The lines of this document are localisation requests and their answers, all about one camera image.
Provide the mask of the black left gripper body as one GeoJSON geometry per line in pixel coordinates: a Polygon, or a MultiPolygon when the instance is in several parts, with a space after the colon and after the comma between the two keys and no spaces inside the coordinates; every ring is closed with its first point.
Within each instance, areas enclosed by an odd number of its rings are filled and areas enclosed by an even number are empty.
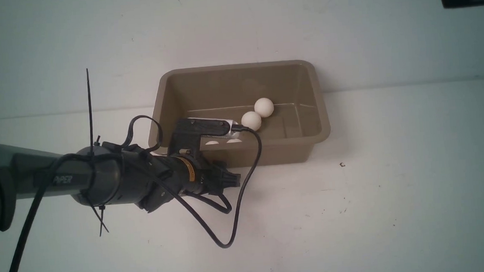
{"type": "Polygon", "coordinates": [[[187,154],[160,156],[165,166],[160,174],[162,181],[180,196],[187,193],[197,195],[220,195],[226,188],[240,187],[241,175],[231,173],[221,161],[207,161],[202,155],[194,158],[187,154]]]}

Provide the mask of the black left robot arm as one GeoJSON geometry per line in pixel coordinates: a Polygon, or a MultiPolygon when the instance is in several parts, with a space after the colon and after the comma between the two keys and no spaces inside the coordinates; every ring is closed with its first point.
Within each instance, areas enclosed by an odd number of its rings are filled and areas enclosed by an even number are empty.
{"type": "Polygon", "coordinates": [[[103,142],[78,152],[56,172],[50,169],[61,155],[0,144],[0,231],[11,226],[19,199],[33,198],[44,181],[44,196],[72,196],[84,206],[134,204],[152,213],[178,196],[202,200],[229,213],[227,188],[240,186],[240,175],[220,161],[209,163],[200,154],[153,156],[137,144],[120,149],[103,142]]]}

